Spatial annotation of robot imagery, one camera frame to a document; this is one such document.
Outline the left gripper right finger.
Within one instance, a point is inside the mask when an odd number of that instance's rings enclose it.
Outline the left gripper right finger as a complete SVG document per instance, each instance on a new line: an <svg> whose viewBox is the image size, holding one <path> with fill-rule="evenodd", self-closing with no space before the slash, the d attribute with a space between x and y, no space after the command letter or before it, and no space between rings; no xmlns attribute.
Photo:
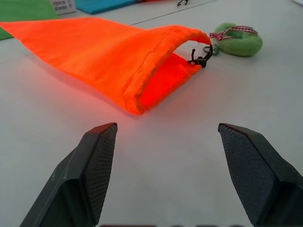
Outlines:
<svg viewBox="0 0 303 227"><path fill-rule="evenodd" d="M268 140L220 123L232 183L253 227L303 227L303 176Z"/></svg>

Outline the small white printed box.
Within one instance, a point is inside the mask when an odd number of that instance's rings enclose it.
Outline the small white printed box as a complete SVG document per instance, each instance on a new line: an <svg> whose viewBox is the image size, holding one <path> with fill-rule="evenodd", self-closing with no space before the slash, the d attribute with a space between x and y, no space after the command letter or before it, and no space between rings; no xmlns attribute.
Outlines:
<svg viewBox="0 0 303 227"><path fill-rule="evenodd" d="M49 0L57 15L76 12L74 0Z"/></svg>

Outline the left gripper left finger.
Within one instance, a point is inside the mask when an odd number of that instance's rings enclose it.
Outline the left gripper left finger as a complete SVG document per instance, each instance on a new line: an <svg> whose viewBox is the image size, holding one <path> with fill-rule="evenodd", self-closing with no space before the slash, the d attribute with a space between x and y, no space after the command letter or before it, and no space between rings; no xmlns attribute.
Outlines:
<svg viewBox="0 0 303 227"><path fill-rule="evenodd" d="M54 169L20 227L96 227L110 181L117 123L86 132Z"/></svg>

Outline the green plush ring keychain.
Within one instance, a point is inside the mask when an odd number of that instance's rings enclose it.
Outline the green plush ring keychain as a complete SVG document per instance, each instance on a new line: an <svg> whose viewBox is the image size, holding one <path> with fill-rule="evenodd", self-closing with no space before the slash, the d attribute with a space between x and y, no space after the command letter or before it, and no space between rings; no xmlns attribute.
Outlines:
<svg viewBox="0 0 303 227"><path fill-rule="evenodd" d="M252 57L263 45L263 40L255 29L234 23L220 24L209 37L213 41L213 55L224 52L238 57Z"/></svg>

